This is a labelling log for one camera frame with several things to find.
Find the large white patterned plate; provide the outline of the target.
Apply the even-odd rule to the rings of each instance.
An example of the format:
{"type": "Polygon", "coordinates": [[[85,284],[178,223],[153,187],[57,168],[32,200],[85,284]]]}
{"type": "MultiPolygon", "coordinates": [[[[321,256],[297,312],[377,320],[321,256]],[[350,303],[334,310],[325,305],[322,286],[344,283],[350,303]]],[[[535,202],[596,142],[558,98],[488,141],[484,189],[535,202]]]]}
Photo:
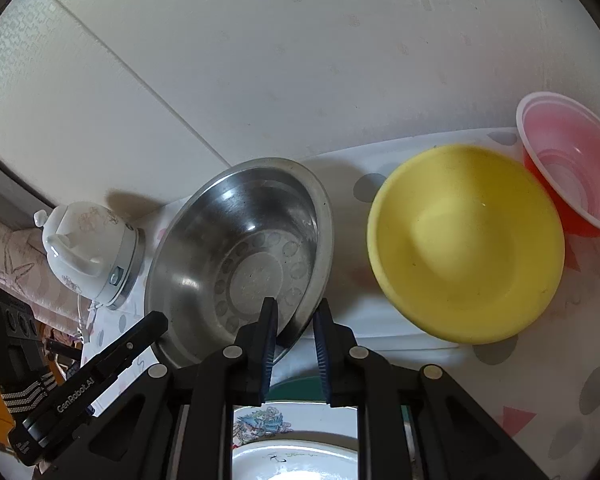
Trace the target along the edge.
{"type": "Polygon", "coordinates": [[[234,479],[355,479],[354,408],[271,402],[238,408],[233,426],[234,479]]]}

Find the yellow plastic bowl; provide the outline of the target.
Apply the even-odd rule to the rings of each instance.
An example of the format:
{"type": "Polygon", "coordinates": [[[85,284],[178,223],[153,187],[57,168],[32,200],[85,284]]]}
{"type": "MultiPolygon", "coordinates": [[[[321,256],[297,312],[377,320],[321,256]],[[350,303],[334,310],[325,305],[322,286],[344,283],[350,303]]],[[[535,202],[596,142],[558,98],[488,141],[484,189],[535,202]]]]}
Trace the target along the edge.
{"type": "Polygon", "coordinates": [[[534,323],[565,263],[557,210],[530,172],[475,145],[424,151],[397,166],[366,226],[374,277],[424,332],[492,344],[534,323]]]}

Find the stainless steel bowl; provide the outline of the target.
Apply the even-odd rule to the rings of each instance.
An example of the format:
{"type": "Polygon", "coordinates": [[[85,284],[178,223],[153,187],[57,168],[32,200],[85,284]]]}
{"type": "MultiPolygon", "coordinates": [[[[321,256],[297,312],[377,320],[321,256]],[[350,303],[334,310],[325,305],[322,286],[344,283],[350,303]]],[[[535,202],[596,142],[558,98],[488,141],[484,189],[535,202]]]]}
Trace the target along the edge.
{"type": "Polygon", "coordinates": [[[174,370],[197,364],[273,298],[280,361],[323,299],[334,246],[329,198],[306,166],[270,157],[222,172],[182,206],[152,257],[144,309],[169,321],[152,352],[174,370]]]}

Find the red and pink plastic bowl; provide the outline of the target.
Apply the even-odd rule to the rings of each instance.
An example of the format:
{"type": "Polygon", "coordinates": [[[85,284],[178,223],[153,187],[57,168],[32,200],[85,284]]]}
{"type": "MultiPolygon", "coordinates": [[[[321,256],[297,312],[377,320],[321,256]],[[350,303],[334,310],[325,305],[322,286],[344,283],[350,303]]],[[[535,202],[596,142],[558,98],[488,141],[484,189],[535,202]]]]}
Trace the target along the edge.
{"type": "Polygon", "coordinates": [[[600,118],[578,101],[532,92],[516,109],[524,166],[550,194],[568,234],[600,236],[600,118]]]}

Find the white patterned tablecloth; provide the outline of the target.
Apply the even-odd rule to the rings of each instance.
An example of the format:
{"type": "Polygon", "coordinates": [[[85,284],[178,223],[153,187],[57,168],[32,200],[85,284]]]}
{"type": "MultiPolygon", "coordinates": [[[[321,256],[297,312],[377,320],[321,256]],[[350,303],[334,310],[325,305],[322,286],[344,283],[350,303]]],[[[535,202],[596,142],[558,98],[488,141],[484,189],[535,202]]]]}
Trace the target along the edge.
{"type": "Polygon", "coordinates": [[[406,232],[385,230],[380,240],[417,312],[431,313],[455,336],[431,336],[407,321],[375,280],[366,224],[377,191],[407,160],[456,144],[524,157],[517,131],[499,128],[367,144],[306,161],[334,213],[326,289],[332,316],[391,362],[441,365],[550,478],[588,478],[600,460],[600,237],[567,236],[562,279],[543,294],[548,247],[528,197],[510,179],[471,170],[454,176],[457,158],[433,161],[400,195],[406,232]],[[541,296],[546,309],[530,325],[486,333],[489,323],[529,312],[541,296]]]}

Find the white ceramic electric kettle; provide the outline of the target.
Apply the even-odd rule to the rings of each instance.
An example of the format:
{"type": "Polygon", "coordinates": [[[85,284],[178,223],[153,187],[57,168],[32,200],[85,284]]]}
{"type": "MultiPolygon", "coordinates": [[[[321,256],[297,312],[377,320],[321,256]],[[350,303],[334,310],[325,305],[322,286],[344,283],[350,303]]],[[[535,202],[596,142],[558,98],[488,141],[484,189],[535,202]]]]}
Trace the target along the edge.
{"type": "Polygon", "coordinates": [[[144,258],[143,230],[91,202],[33,215],[53,274],[68,289],[109,309],[128,298],[144,258]]]}

